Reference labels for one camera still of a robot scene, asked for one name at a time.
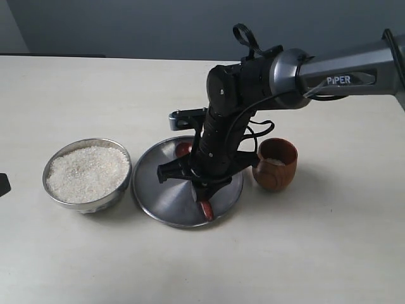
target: gray wall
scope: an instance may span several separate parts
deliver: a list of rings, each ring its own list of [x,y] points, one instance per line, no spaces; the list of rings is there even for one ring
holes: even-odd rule
[[[0,0],[0,53],[27,53],[17,23],[6,0]]]
[[[232,25],[262,48],[311,54],[405,33],[403,0],[9,0],[32,52],[111,57],[237,60]]]

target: wooden cup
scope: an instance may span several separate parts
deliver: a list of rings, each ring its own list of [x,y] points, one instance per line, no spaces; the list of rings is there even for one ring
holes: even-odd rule
[[[259,165],[252,168],[256,182],[267,190],[284,190],[296,174],[298,159],[296,147],[285,139],[270,138],[260,144],[258,156]],[[285,165],[275,165],[267,159],[280,160]]]

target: red object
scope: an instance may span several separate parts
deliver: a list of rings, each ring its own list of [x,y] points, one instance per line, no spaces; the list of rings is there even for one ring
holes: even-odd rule
[[[180,144],[177,145],[175,149],[176,157],[179,158],[189,154],[191,152],[191,147],[192,144],[188,142],[181,142]]]
[[[208,222],[214,219],[214,212],[209,201],[200,201],[201,208]]]

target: white rice grains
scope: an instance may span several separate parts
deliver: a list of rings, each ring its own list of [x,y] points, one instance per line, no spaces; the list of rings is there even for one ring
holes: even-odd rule
[[[112,193],[125,180],[129,162],[115,148],[89,147],[56,158],[46,184],[56,198],[87,203]]]

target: white table surface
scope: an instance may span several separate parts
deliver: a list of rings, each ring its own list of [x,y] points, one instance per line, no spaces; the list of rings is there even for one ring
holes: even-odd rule
[[[129,191],[87,216],[47,196],[44,166],[73,141],[116,140],[135,163],[192,134],[168,114],[208,104],[215,64],[0,57],[0,303],[404,303],[405,114],[390,96],[260,113],[296,145],[296,178],[271,194],[247,170],[209,229],[160,224]]]

